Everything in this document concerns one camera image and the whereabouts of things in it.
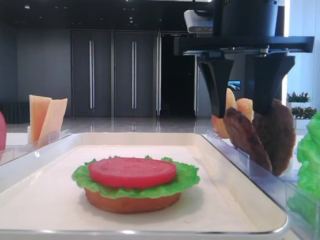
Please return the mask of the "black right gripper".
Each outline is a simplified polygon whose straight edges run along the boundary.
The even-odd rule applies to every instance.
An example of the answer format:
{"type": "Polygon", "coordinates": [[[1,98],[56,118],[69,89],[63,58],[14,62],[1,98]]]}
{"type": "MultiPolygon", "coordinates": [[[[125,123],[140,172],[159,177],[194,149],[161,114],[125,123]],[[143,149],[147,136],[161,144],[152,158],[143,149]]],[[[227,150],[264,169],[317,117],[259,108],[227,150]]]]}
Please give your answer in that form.
{"type": "MultiPolygon", "coordinates": [[[[212,33],[196,37],[175,37],[176,56],[204,53],[262,53],[253,57],[253,110],[267,115],[283,78],[296,63],[285,53],[312,53],[314,36],[276,34],[279,2],[277,0],[212,0],[201,10],[195,1],[192,9],[198,16],[213,19],[212,33]]],[[[223,118],[226,111],[228,81],[234,65],[224,56],[198,58],[211,106],[211,113],[223,118]]]]}

